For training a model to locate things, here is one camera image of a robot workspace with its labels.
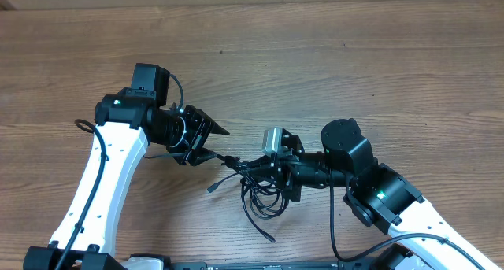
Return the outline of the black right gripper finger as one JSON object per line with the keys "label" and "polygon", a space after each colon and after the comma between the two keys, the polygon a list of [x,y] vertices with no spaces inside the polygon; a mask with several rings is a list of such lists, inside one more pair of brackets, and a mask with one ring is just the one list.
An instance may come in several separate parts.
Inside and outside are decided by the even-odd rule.
{"label": "black right gripper finger", "polygon": [[248,168],[242,171],[244,177],[252,179],[255,183],[276,183],[277,173],[277,168],[269,165]]}
{"label": "black right gripper finger", "polygon": [[274,167],[275,165],[276,160],[266,155],[259,157],[258,159],[255,159],[253,161],[250,161],[247,164],[249,168],[271,168]]}

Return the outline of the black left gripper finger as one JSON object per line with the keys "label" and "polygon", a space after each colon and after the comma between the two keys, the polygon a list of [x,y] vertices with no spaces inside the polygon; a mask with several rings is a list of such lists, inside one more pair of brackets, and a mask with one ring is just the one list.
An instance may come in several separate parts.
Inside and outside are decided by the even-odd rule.
{"label": "black left gripper finger", "polygon": [[209,133],[216,135],[230,135],[230,133],[221,127],[215,120],[209,120]]}
{"label": "black left gripper finger", "polygon": [[206,148],[197,149],[191,153],[191,165],[197,166],[215,157],[217,157],[217,154],[212,150]]}

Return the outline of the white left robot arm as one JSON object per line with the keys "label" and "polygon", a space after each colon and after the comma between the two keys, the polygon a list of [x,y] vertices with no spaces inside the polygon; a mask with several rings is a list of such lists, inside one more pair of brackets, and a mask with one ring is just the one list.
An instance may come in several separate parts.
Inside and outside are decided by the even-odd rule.
{"label": "white left robot arm", "polygon": [[226,134],[202,110],[182,102],[165,109],[169,81],[175,76],[138,63],[130,87],[97,103],[94,122],[76,120],[93,134],[90,157],[67,214],[47,246],[32,246],[25,269],[170,269],[168,257],[133,254],[119,262],[115,244],[121,210],[132,177],[151,143],[165,146],[167,157],[196,166],[216,154],[204,147],[211,134]]}

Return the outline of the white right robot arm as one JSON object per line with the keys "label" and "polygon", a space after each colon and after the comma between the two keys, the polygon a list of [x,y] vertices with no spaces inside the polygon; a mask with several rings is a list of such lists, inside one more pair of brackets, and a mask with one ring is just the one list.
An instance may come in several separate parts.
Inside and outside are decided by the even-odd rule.
{"label": "white right robot arm", "polygon": [[264,219],[299,202],[303,187],[345,190],[344,202],[366,227],[388,239],[338,261],[357,262],[377,250],[372,266],[389,269],[496,269],[498,266],[458,234],[405,177],[378,162],[356,120],[339,119],[321,131],[323,151],[307,153],[283,128],[265,131],[263,157],[239,165],[243,192]]}

